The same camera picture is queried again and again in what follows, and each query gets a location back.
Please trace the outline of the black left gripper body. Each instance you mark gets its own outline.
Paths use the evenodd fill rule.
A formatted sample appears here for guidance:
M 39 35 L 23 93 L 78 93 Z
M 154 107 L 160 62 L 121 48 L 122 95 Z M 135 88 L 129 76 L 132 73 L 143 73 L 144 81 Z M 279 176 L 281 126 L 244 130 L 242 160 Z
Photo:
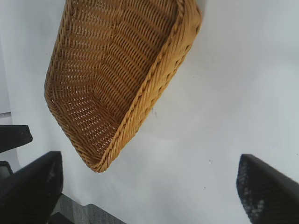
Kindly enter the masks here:
M 24 146 L 33 140 L 28 125 L 0 125 L 0 152 Z

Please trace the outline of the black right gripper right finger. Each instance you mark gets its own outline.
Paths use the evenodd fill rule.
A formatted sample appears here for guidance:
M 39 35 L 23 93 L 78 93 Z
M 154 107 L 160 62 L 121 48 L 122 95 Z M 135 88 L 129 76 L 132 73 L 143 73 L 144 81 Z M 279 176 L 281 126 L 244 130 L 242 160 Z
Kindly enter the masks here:
M 241 155 L 236 189 L 252 224 L 299 222 L 299 184 L 261 159 Z

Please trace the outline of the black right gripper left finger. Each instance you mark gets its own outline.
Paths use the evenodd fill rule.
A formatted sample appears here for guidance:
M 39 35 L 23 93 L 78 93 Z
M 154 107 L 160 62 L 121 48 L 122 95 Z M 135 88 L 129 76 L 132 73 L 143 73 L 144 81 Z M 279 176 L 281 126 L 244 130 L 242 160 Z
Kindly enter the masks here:
M 62 155 L 51 151 L 0 182 L 2 224 L 45 224 L 63 190 Z

